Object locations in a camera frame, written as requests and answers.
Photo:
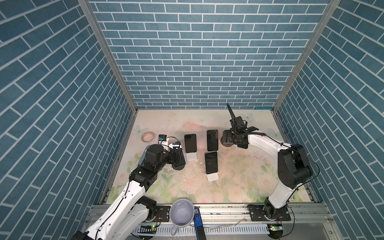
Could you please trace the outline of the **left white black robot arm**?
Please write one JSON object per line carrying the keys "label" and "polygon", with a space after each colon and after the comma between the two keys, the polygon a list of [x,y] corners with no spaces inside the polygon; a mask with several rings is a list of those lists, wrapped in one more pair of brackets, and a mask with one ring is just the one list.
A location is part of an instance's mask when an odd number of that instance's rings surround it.
{"label": "left white black robot arm", "polygon": [[85,232],[77,231],[72,239],[125,240],[141,223],[155,218],[157,202],[145,193],[167,164],[177,171],[185,167],[182,144],[149,145],[117,199],[93,225]]}

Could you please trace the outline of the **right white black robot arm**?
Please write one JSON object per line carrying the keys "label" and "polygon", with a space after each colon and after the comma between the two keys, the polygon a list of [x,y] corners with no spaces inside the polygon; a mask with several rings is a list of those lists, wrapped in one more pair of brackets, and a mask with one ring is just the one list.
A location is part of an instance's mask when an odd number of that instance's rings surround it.
{"label": "right white black robot arm", "polygon": [[310,158],[302,145],[289,145],[279,142],[256,127],[248,127],[242,117],[232,116],[231,128],[223,132],[221,143],[225,147],[236,145],[247,149],[249,145],[258,147],[277,160],[279,182],[271,195],[266,198],[264,214],[269,220],[276,220],[287,211],[288,200],[294,192],[310,180],[314,172]]}

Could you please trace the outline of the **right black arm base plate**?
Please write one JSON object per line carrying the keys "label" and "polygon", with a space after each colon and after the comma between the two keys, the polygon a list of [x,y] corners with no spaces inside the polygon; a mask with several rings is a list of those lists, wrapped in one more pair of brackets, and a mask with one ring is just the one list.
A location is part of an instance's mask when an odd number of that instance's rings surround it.
{"label": "right black arm base plate", "polygon": [[272,205],[247,205],[247,210],[250,213],[252,222],[262,221],[283,221],[289,222],[291,220],[288,207],[284,206],[280,209],[275,209]]}

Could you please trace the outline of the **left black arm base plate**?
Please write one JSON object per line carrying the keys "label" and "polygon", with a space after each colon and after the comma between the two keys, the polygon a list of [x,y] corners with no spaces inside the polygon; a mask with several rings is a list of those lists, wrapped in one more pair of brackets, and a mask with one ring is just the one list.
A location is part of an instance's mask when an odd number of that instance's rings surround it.
{"label": "left black arm base plate", "polygon": [[169,205],[157,205],[149,208],[149,214],[145,222],[169,222],[170,221],[170,208]]}

